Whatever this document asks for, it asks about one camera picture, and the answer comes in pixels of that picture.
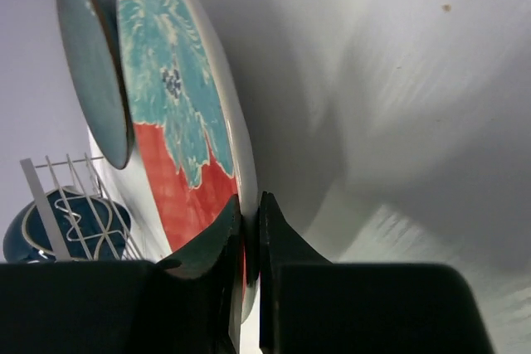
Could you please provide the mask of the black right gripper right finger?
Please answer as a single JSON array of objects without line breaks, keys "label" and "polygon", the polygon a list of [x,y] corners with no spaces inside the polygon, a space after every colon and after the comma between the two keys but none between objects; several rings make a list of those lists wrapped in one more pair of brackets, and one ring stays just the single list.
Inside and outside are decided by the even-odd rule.
[{"label": "black right gripper right finger", "polygon": [[264,353],[491,353],[474,295],[437,263],[334,263],[286,221],[259,210]]}]

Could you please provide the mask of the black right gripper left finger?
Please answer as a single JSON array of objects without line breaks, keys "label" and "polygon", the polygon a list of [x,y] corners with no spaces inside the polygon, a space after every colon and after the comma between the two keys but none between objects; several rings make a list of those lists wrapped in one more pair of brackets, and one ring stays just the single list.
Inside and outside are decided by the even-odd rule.
[{"label": "black right gripper left finger", "polygon": [[3,264],[4,353],[236,353],[243,244],[239,201],[153,263]]}]

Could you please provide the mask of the dark blue leaf-shaped plate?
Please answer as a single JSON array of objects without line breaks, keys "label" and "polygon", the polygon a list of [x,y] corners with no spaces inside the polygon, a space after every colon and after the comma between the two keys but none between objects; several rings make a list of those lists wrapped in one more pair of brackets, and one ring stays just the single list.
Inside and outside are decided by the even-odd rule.
[{"label": "dark blue leaf-shaped plate", "polygon": [[[119,203],[64,187],[46,194],[73,259],[121,259],[131,227],[129,213]],[[56,260],[37,206],[32,202],[15,216],[3,238],[8,263]]]}]

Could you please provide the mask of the red plate with turquoise flower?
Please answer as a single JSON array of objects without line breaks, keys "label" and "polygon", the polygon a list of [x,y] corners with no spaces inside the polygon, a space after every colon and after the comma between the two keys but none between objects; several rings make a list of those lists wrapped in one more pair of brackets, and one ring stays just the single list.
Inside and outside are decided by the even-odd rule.
[{"label": "red plate with turquoise flower", "polygon": [[160,224],[179,250],[230,197],[251,226],[256,167],[226,53],[199,0],[118,0],[121,65]]}]

